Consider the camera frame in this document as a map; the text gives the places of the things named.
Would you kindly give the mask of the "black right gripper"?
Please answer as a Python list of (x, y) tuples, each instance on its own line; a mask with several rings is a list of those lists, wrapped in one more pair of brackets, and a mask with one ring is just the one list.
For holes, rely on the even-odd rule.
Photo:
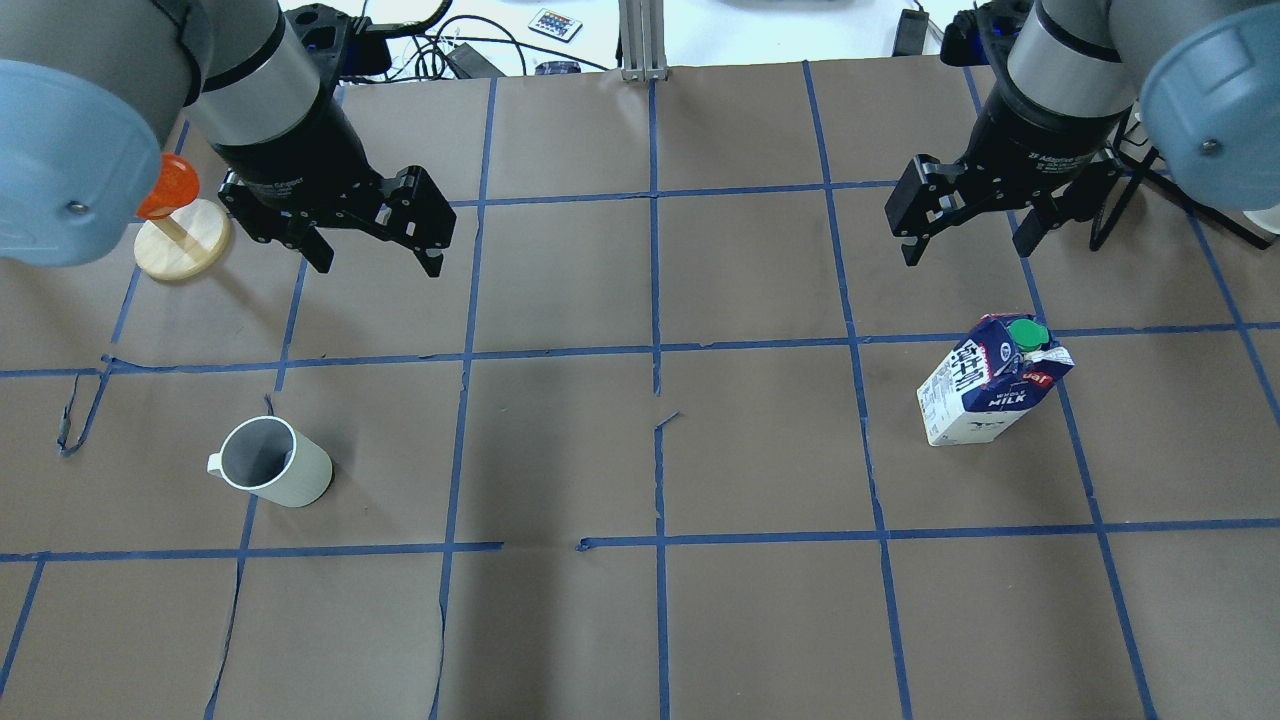
[(943, 163), (918, 154), (884, 204), (890, 232), (911, 238), (900, 246), (908, 266), (923, 256), (923, 238), (966, 223), (986, 213), (1025, 210), (1012, 234), (1018, 256), (1028, 259), (1043, 240), (1043, 227), (1056, 229), (1068, 222), (1093, 218), (1120, 178), (1114, 156), (1097, 152), (1064, 174), (1036, 167), (988, 169), (959, 160)]

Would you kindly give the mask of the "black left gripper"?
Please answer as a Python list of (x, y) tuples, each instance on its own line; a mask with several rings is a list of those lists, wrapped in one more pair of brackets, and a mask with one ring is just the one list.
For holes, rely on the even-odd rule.
[(457, 222), (434, 179), (417, 165), (392, 178), (374, 172), (367, 179), (323, 190), (315, 199), (271, 201), (230, 172), (218, 197), (251, 240), (294, 250), (320, 274), (330, 272), (335, 256), (320, 231), (348, 229), (407, 249), (428, 277), (438, 278)]

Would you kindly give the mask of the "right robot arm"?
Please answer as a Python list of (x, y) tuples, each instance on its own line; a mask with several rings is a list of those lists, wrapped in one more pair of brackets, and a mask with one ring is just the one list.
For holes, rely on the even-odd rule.
[(1138, 110), (1146, 137), (1190, 200), (1277, 206), (1279, 6), (1275, 1), (988, 1), (960, 12), (940, 49), (995, 77), (961, 156), (905, 167), (884, 206), (904, 261), (933, 237), (1024, 210), (1029, 256), (1065, 222), (1103, 206), (1119, 173), (1108, 137)]

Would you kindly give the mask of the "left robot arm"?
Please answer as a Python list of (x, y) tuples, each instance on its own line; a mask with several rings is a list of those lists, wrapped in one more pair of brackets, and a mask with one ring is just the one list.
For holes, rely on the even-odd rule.
[(5, 1), (3, 256), (76, 266), (140, 218), (187, 117), (229, 176), (218, 197), (251, 240), (332, 268), (325, 229), (358, 231), (442, 273), (456, 214), (428, 172), (370, 164), (335, 97), (390, 65), (375, 26), (323, 4)]

